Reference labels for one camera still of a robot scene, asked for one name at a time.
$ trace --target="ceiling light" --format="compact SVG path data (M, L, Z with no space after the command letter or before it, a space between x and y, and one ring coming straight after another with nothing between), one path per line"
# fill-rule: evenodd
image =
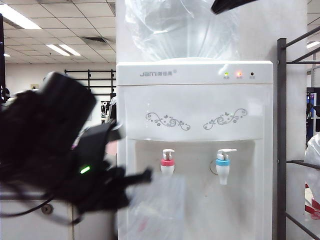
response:
M314 47L314 46L316 46L316 45L318 45L318 44L320 44L320 41L313 41L313 42L309 43L309 44L306 46L306 48L309 49L309 48L312 48L312 47Z
M81 56L80 53L78 53L77 51L73 50L71 47L69 47L68 45L65 44L59 44L60 47L62 47L63 49L67 50L69 53L75 55L75 56Z
M0 14L24 29L41 29L41 27L39 27L33 21L30 21L28 18L26 18L7 4L0 4Z
M48 48L51 48L52 50L55 50L57 53L63 55L63 56L70 56L69 53L63 51L61 48L58 48L57 46L53 45L53 44L46 44L46 46Z

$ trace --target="white wall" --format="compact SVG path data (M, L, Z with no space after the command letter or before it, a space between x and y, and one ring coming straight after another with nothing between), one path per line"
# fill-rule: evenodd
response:
M115 63L71 63L71 64L6 64L5 66L5 81L6 87L10 91L11 97L14 93L29 90L31 84L39 84L41 87L44 84L44 77L50 72L64 73L65 69L71 70L111 70L116 69ZM84 73L68 73L68 76L75 78L87 78L88 74ZM92 78L103 78L102 73L92 73ZM94 85L103 84L102 81L94 81ZM110 88L103 88L105 93L110 92ZM96 96L97 103L92 110L92 113L86 121L84 128L92 127L101 124L101 101L110 100L109 96Z
M68 64L6 64L5 81L10 93L30 89L30 84L43 84L44 77L50 72L64 73L67 70L110 70L116 69L115 63L68 63Z
M274 182L273 195L277 194L277 40L288 41L307 32L307 0L259 0L239 7L240 60L271 60L274 63ZM117 0L117 61L144 61L143 53L135 48L130 32L125 27L125 0ZM287 59L293 60L306 51L306 41L291 46ZM287 68L287 157L304 159L306 139L306 71L303 65ZM304 216L304 177L302 167L288 166L287 210L300 221ZM274 198L274 218L276 217ZM306 236L302 230L288 221L287 239L301 240Z

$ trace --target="indicator light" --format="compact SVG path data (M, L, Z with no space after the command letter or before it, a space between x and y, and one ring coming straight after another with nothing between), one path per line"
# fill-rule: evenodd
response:
M85 168L83 168L83 169L80 171L80 173L81 173L81 174L84 174L84 173L88 172L89 170L90 170L90 166L86 166Z

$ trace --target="ceiling tile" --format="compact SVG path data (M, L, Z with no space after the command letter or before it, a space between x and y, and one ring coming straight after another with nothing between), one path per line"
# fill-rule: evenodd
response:
M317 27L319 27L320 25L308 25L307 27L308 27L308 32L309 31L311 31L311 30L313 30L313 29L315 29L315 28L317 28Z
M308 24L310 24L311 22L313 22L314 20L320 18L320 14L307 14L307 18L308 18Z
M116 56L102 56L105 60L107 60L109 63L116 63Z
M100 37L100 34L94 28L73 28L71 30L78 37Z
M17 51L32 51L33 49L28 47L28 46L24 46L24 45L17 45L17 46L10 46L10 49L13 50L17 50Z
M11 4L10 7L17 10L27 18L53 18L54 16L48 12L40 4Z
M10 51L5 51L5 53L9 54L11 57L19 57L19 56L24 56L23 53L19 52L19 51L15 51L13 49L11 49Z
M21 53L27 56L44 56L44 54L39 51L21 51Z
M29 48L36 50L36 51L45 51L48 49L48 47L44 44L40 45L27 45Z
M65 44L85 44L85 42L77 36L59 37L59 39Z
M38 59L38 60L42 60L42 61L54 61L51 57L49 56L35 56L34 57L35 59Z
M92 24L85 17L66 17L59 20L69 29L92 29Z
M83 14L72 3L47 3L42 5L56 18L83 17Z
M112 50L108 43L88 44L94 50Z
M307 6L308 14L320 14L320 4L318 0L311 1Z
M309 26L312 26L312 25L320 25L320 18L313 21Z
M56 37L37 37L36 39L44 44L63 44L63 42Z
M83 3L106 3L107 0L72 0L75 4L83 4Z
M96 29L102 37L115 37L116 36L116 28L97 28Z
M74 64L75 63L74 60L69 59L69 58L61 59L61 60L59 60L59 62L63 63L63 64Z
M68 46L76 51L92 50L87 44L68 44Z
M112 55L115 54L113 50L96 50L96 52L100 55Z
M21 38L15 38L17 42L20 43L20 45L39 45L41 42L38 40L32 38L32 37L21 37Z
M6 22L3 22L3 29L16 29L15 27L9 25L8 23Z
M10 45L21 45L20 42L16 41L19 38L5 38L4 39L4 45L5 46L10 46Z
M2 0L5 4L38 4L37 0Z
M19 56L18 57L20 60L25 60L25 61L31 61L34 60L35 58L33 58L32 56L27 56L27 55L23 55L23 56Z
M76 35L69 29L47 29L47 31L54 37L76 37Z
M113 50L116 50L116 44L115 43L110 43L109 45L110 45L110 47L112 47Z
M320 41L320 33L319 33L319 34L316 34L316 35L313 35L313 36L308 37L308 41Z
M48 47L47 50L39 50L39 52L42 53L45 56L48 56L48 57L49 56L60 56L61 55L60 53L50 49L49 47Z
M44 62L44 61L41 61L38 59L33 59L33 60L30 60L29 63L31 63L31 64L49 64L49 63L53 63L53 62Z
M86 17L114 17L108 3L76 3Z
M29 35L22 31L22 29L5 29L4 35L9 38L28 38Z
M18 59L18 60L5 62L5 64L28 64L28 62Z
M32 18L34 23L38 24L43 29L66 29L57 18Z
M88 20L96 29L116 27L116 18L112 16L88 17Z
M102 56L99 56L99 55L92 55L92 56L87 56L86 57L87 59L93 61L94 63L98 63L99 61L103 61L104 62L104 58Z
M94 50L79 50L78 53L80 53L84 57L98 55L98 53L96 53Z
M21 29L21 31L28 34L31 38L52 37L52 35L44 29Z
M81 63L92 63L92 61L89 60L89 59L74 59L73 61L75 61L75 62L77 62L79 64L81 64Z

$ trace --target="metal rack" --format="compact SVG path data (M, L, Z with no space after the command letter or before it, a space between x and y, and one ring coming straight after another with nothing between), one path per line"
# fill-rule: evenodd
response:
M107 93L94 93L93 95L99 95L99 96L113 96L115 92L115 73L116 71L111 69L111 70L64 70L64 74L68 75L68 73L87 73L87 78L75 78L75 80L78 81L87 81L86 87L88 90L91 92L91 89L99 89L99 88L111 88L111 92ZM92 78L91 73L110 73L109 78ZM90 81L110 81L110 84L107 85L91 85Z
M305 231L310 237L315 240L320 240L316 234L311 232L307 227L301 224L298 220L287 213L287 164L302 165L308 168L320 170L320 165L314 165L304 162L303 160L288 160L287 159L287 64L320 64L320 60L304 60L309 56L320 51L320 47L313 51L293 60L287 61L287 48L293 44L307 38L308 36L320 31L317 27L306 34L287 43L286 38L280 38L277 41L277 239L285 240L287 237L286 221L287 218L295 223L299 228Z

